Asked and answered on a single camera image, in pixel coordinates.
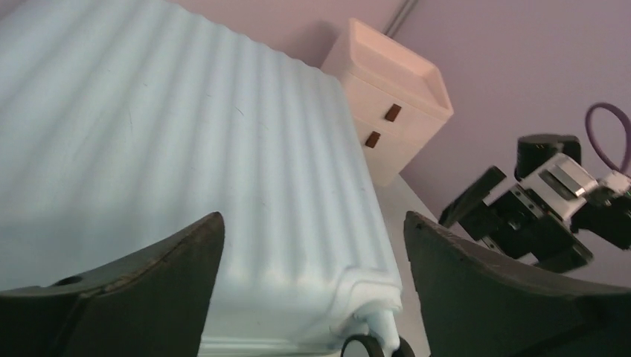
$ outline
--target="lavender wall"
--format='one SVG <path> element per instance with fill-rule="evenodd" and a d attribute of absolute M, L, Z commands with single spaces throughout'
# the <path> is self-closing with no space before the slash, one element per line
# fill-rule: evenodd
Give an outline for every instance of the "lavender wall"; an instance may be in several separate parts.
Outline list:
<path fill-rule="evenodd" d="M 512 173 L 520 135 L 577 135 L 586 169 L 605 175 L 583 116 L 602 100 L 631 115 L 629 19 L 628 0 L 420 1 L 395 39 L 441 69 L 455 109 L 403 173 L 432 212 L 490 165 Z M 620 124 L 605 113 L 595 122 L 620 162 Z M 595 261 L 571 275 L 631 286 L 631 252 L 591 234 L 580 239 Z"/>
<path fill-rule="evenodd" d="M 385 30 L 404 0 L 170 0 L 319 67 L 350 17 Z"/>

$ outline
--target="drawer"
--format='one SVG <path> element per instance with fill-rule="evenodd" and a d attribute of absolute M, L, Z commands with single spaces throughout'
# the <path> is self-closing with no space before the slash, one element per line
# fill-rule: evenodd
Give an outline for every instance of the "drawer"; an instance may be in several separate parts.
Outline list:
<path fill-rule="evenodd" d="M 391 133 L 381 132 L 358 118 L 354 122 L 373 183 L 379 186 L 388 185 L 413 159 L 420 146 L 404 143 Z M 376 143 L 373 140 L 374 147 L 369 147 L 367 142 L 371 136 L 374 139 L 374 132 L 378 134 L 378 139 Z"/>
<path fill-rule="evenodd" d="M 379 132 L 388 132 L 404 141 L 424 145 L 444 125 L 442 120 L 353 75 L 344 76 L 342 86 L 353 116 L 374 126 Z M 400 109 L 394 115 L 396 106 Z M 385 118 L 388 112 L 390 120 Z"/>

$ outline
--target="white drawer unit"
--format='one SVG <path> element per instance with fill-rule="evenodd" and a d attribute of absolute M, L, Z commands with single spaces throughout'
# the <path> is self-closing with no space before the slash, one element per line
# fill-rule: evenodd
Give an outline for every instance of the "white drawer unit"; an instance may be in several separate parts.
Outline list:
<path fill-rule="evenodd" d="M 349 21 L 321 70 L 342 83 L 379 186 L 390 184 L 453 115 L 438 68 L 359 20 Z"/>

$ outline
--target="white box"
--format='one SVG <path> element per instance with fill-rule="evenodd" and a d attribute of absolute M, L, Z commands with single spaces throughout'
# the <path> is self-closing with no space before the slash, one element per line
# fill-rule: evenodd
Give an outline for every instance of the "white box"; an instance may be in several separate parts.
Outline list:
<path fill-rule="evenodd" d="M 380 186 L 388 185 L 453 115 L 438 68 L 359 20 L 349 21 L 321 70 L 342 83 L 373 182 Z M 386 113 L 395 106 L 399 112 L 389 121 Z M 372 132 L 379 140 L 368 147 Z"/>
<path fill-rule="evenodd" d="M 327 354 L 369 327 L 398 345 L 401 280 L 332 77 L 165 1 L 30 0 L 0 22 L 0 78 L 0 290 L 219 211 L 201 356 Z"/>

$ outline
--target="metal rod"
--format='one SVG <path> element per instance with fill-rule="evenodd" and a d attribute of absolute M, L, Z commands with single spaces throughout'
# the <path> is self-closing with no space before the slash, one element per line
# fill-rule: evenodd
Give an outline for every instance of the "metal rod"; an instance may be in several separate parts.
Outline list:
<path fill-rule="evenodd" d="M 390 38 L 394 38 L 410 12 L 414 9 L 414 7 L 416 7 L 417 3 L 418 0 L 405 0 L 403 4 L 401 4 L 401 8 L 394 14 L 394 17 L 388 26 L 385 27 L 385 31 L 383 33 Z"/>

